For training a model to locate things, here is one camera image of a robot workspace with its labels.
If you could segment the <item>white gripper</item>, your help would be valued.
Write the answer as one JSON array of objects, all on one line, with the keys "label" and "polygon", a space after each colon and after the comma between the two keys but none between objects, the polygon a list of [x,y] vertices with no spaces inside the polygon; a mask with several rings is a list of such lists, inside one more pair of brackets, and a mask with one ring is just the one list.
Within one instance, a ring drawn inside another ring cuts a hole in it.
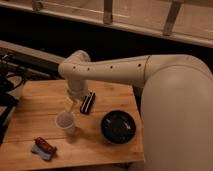
[{"label": "white gripper", "polygon": [[[83,99],[89,94],[88,86],[85,80],[68,80],[67,92],[72,99],[79,100]],[[65,101],[65,110],[68,113],[71,113],[75,106],[75,101],[72,99],[67,97]]]}]

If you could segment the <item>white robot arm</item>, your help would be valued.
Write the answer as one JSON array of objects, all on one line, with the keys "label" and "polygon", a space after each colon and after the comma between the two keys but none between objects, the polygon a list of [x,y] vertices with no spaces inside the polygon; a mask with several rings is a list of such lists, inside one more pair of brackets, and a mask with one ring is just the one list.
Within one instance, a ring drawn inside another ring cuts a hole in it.
[{"label": "white robot arm", "polygon": [[185,54],[145,55],[92,62],[78,50],[59,74],[72,99],[88,80],[139,87],[144,171],[213,171],[213,73]]}]

